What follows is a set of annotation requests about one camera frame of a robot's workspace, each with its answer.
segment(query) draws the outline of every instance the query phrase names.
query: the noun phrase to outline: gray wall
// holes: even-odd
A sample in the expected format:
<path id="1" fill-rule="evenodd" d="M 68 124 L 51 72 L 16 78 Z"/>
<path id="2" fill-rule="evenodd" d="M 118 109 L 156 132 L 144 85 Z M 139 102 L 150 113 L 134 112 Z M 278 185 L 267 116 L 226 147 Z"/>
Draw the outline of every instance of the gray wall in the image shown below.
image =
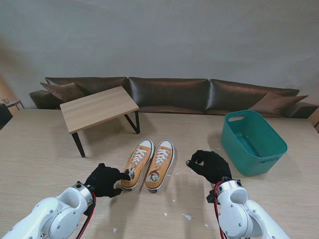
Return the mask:
<path id="1" fill-rule="evenodd" d="M 27 107 L 44 77 L 203 77 L 319 104 L 318 0 L 1 0 L 0 75 Z"/>

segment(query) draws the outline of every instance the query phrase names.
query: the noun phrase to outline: black metal table leg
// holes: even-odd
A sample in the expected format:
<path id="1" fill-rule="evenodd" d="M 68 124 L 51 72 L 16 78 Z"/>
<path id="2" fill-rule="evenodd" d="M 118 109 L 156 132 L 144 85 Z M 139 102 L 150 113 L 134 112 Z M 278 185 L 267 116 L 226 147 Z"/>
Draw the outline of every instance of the black metal table leg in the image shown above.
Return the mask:
<path id="1" fill-rule="evenodd" d="M 135 121 L 136 121 L 136 126 L 134 125 L 134 123 L 131 121 L 130 117 L 128 115 L 124 115 L 125 118 L 128 120 L 128 122 L 130 123 L 130 125 L 132 126 L 132 128 L 134 129 L 134 131 L 136 132 L 136 134 L 139 134 L 140 131 L 140 119 L 139 119 L 139 111 L 135 111 Z"/>
<path id="2" fill-rule="evenodd" d="M 76 146 L 78 147 L 78 149 L 80 151 L 80 154 L 81 154 L 82 158 L 85 157 L 85 153 L 84 153 L 84 150 L 83 150 L 83 147 L 82 147 L 82 144 L 81 144 L 81 141 L 80 141 L 78 133 L 73 133 L 72 137 L 73 137 L 73 139 L 75 141 Z"/>

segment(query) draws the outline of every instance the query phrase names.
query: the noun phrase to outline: plastic tub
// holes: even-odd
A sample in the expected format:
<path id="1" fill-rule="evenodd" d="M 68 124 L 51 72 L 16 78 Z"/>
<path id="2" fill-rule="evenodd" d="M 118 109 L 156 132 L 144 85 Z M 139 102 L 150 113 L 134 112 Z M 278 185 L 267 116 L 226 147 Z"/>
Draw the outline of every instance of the plastic tub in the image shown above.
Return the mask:
<path id="1" fill-rule="evenodd" d="M 255 111 L 225 116 L 222 143 L 238 171 L 245 176 L 266 173 L 287 152 L 286 142 Z"/>

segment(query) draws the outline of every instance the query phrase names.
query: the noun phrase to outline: shoe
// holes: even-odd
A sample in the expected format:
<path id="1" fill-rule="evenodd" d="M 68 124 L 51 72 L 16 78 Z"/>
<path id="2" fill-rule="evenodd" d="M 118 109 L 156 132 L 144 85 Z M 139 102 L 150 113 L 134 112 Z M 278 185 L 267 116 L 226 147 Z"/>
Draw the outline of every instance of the shoe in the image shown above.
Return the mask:
<path id="1" fill-rule="evenodd" d="M 174 146 L 170 141 L 164 140 L 155 150 L 154 159 L 145 180 L 146 187 L 151 193 L 160 190 L 173 161 Z"/>
<path id="2" fill-rule="evenodd" d="M 133 190 L 140 179 L 140 175 L 147 163 L 152 159 L 154 154 L 154 144 L 150 140 L 144 140 L 136 146 L 131 154 L 131 157 L 125 167 L 131 180 L 121 180 L 121 185 L 126 190 Z"/>

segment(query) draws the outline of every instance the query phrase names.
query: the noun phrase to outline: red cable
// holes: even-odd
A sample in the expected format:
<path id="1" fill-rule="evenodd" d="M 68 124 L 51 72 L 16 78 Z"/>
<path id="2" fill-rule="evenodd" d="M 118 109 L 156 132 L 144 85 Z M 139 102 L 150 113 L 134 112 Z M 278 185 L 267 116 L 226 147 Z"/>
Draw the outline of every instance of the red cable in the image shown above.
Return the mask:
<path id="1" fill-rule="evenodd" d="M 92 194 L 94 195 L 94 203 L 96 203 L 96 196 L 95 196 L 95 193 L 92 193 Z M 89 225 L 89 222 L 90 222 L 90 220 L 91 220 L 91 218 L 92 218 L 92 215 L 93 215 L 93 213 L 94 213 L 94 209 L 95 209 L 95 207 L 92 209 L 92 213 L 91 213 L 91 215 L 90 215 L 90 217 L 89 217 L 89 220 L 88 220 L 87 224 L 85 225 L 85 227 L 84 227 L 84 229 L 83 229 L 82 233 L 81 233 L 81 234 L 80 234 L 80 236 L 78 237 L 79 239 L 80 239 L 80 238 L 81 238 L 81 236 L 83 235 L 83 233 L 84 233 L 84 231 L 85 231 L 86 227 Z"/>
<path id="2" fill-rule="evenodd" d="M 223 183 L 223 182 L 220 181 L 220 182 L 218 182 L 218 183 L 216 184 L 216 186 L 215 186 L 215 191 L 214 191 L 214 194 L 215 194 L 215 195 L 217 195 L 218 186 L 219 186 L 220 184 L 222 184 L 222 183 Z M 218 220 L 219 214 L 218 214 L 218 207 L 217 207 L 217 197 L 215 197 L 215 205 L 216 205 L 216 216 L 217 216 L 217 221 L 218 221 L 218 225 L 219 225 L 219 220 Z M 219 230 L 220 230 L 220 234 L 221 234 L 222 239 L 225 239 L 225 237 L 224 237 L 224 232 L 222 231 L 222 229 L 220 228 L 220 226 L 219 226 Z"/>

